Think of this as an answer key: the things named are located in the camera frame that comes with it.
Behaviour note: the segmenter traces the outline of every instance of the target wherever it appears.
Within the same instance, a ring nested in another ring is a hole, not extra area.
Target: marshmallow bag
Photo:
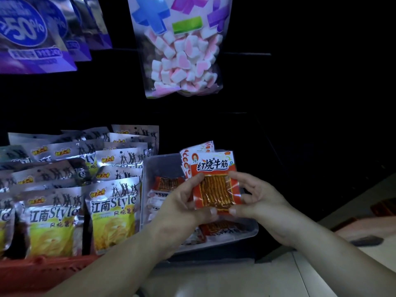
[[[128,0],[147,98],[217,93],[232,0]]]

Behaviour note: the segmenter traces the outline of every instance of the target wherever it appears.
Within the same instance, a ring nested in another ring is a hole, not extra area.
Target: person's right hand
[[[251,193],[242,194],[246,204],[232,206],[230,214],[257,220],[279,243],[295,247],[300,231],[312,220],[292,207],[269,183],[241,172],[230,171],[229,176]]]

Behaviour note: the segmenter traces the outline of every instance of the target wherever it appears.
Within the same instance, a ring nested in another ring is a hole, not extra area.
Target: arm
[[[192,188],[203,180],[199,174],[166,197],[155,219],[145,229],[81,272],[47,293],[47,296],[132,295],[154,266],[171,257],[200,224],[217,219],[215,208],[190,210],[187,203]]]
[[[254,218],[281,244],[300,251],[339,296],[394,296],[396,273],[294,209],[269,183],[230,172],[251,195],[230,213]]]

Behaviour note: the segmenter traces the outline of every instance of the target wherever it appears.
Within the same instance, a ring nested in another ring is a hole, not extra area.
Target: fingernail
[[[230,213],[231,215],[233,215],[233,216],[236,216],[236,209],[230,208],[230,209],[229,209],[229,213]]]
[[[210,208],[210,212],[212,213],[212,216],[216,216],[217,215],[217,208],[211,207]]]

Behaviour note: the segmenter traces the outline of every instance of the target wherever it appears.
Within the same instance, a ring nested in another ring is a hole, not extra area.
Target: red object on floor
[[[1,296],[39,296],[92,264],[99,257],[37,257],[0,261]]]

